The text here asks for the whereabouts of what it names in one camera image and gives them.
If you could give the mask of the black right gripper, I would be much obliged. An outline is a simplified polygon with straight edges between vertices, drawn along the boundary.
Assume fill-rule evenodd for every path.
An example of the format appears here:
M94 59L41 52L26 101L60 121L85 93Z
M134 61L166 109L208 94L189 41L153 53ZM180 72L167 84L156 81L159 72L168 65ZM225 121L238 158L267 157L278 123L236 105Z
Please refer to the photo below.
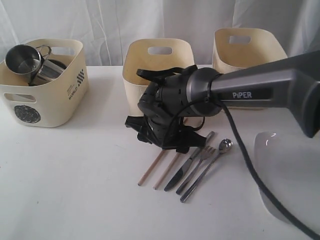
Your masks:
M155 144L163 150L186 154L191 147L203 148L207 138L183 124L184 118L195 117L187 98L189 77L176 74L162 84L151 82L138 102L143 116L127 116L125 126L137 132L140 142Z

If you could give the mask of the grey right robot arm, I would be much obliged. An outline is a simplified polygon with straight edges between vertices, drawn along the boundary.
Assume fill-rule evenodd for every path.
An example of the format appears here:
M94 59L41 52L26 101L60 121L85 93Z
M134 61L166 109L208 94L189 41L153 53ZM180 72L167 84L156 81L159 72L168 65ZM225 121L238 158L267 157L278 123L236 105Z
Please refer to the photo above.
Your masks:
M184 118L212 117L223 107L286 108L309 138L320 129L320 53L308 52L246 69L220 73L214 68L138 69L148 80L138 101L142 116L125 126L141 142L187 153L203 148L206 138Z

